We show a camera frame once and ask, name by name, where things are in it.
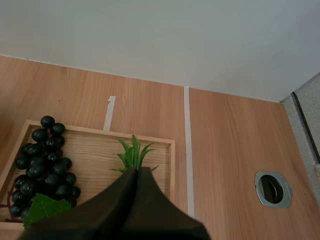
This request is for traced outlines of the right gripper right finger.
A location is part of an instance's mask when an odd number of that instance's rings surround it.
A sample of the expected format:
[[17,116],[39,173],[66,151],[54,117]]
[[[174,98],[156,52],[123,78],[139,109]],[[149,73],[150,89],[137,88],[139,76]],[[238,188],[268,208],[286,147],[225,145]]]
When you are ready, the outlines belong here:
[[151,168],[137,172],[136,189],[122,240],[209,240],[205,226],[182,212],[161,191]]

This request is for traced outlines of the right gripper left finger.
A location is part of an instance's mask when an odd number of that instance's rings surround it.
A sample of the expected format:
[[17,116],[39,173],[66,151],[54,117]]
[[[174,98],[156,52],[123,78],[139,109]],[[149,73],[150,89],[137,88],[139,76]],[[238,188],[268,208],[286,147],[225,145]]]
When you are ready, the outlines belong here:
[[107,240],[117,237],[132,207],[137,170],[126,170],[109,187],[85,203],[34,223],[20,240]]

